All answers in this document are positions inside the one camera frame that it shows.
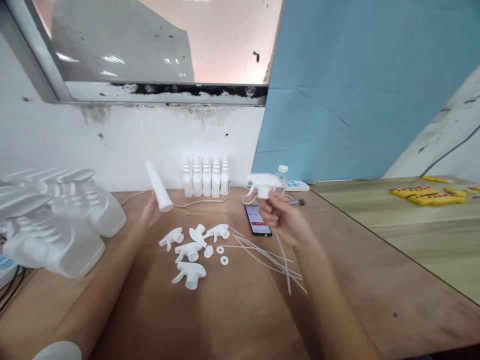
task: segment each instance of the yellow object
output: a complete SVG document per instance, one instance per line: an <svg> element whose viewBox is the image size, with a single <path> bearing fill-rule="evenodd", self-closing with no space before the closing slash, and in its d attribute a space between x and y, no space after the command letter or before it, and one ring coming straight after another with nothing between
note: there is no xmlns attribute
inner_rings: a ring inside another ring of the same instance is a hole
<svg viewBox="0 0 480 360"><path fill-rule="evenodd" d="M446 187L443 190L445 190L447 193L455 196L461 196L461 197L467 197L468 194L464 191L454 189L452 187Z"/></svg>
<svg viewBox="0 0 480 360"><path fill-rule="evenodd" d="M442 178L439 178L439 177L422 176L421 179L428 180L428 181L434 181L434 182L437 182L437 183L447 183L447 184L453 183L452 180L442 179Z"/></svg>
<svg viewBox="0 0 480 360"><path fill-rule="evenodd" d="M425 195L434 195L438 194L440 190L431 188L430 186L424 187L413 187L413 188L406 188L406 189L393 189L391 193L393 195L397 195L401 198L407 198L410 196L425 196Z"/></svg>
<svg viewBox="0 0 480 360"><path fill-rule="evenodd" d="M410 196L408 198L413 203L418 205L451 205L461 204L465 202L465 198L461 196L455 196L450 194L444 195L427 195L427 196Z"/></svg>

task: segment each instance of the white wall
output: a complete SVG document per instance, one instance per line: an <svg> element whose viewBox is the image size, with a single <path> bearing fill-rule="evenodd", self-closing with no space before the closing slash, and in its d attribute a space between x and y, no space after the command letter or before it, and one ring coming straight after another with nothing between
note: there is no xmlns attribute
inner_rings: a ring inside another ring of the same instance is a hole
<svg viewBox="0 0 480 360"><path fill-rule="evenodd" d="M384 177L422 174L480 125L480 65L450 98L444 109L416 137ZM480 184L480 130L439 161L427 175L450 175Z"/></svg>
<svg viewBox="0 0 480 360"><path fill-rule="evenodd" d="M2 34L0 79L0 175L92 168L107 190L135 191L150 188L146 160L169 189L182 187L183 156L228 155L234 181L251 171L263 107L47 104Z"/></svg>

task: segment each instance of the blue paper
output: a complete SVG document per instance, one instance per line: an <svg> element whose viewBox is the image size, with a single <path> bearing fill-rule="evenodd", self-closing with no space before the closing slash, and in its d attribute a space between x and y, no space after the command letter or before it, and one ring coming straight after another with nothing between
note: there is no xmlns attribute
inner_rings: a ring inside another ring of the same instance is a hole
<svg viewBox="0 0 480 360"><path fill-rule="evenodd" d="M377 179L480 63L478 0L286 0L254 173Z"/></svg>

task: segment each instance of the white sprayer head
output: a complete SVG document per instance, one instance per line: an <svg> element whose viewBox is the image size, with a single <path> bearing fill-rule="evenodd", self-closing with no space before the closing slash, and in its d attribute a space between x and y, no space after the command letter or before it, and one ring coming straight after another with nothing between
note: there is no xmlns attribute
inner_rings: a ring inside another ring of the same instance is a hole
<svg viewBox="0 0 480 360"><path fill-rule="evenodd" d="M275 188L282 187L282 182L280 179L269 173L250 174L248 181L251 182L248 195L253 193L254 189L257 189L257 197L259 199L268 199L270 190L275 190Z"/></svg>

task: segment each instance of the phone screen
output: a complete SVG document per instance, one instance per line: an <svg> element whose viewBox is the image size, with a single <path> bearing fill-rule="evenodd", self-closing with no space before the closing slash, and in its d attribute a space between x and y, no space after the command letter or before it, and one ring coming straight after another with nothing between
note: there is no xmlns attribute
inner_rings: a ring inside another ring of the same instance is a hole
<svg viewBox="0 0 480 360"><path fill-rule="evenodd" d="M245 210L250 222L251 232L254 235L272 235L272 231L260 215L260 205L245 205Z"/></svg>

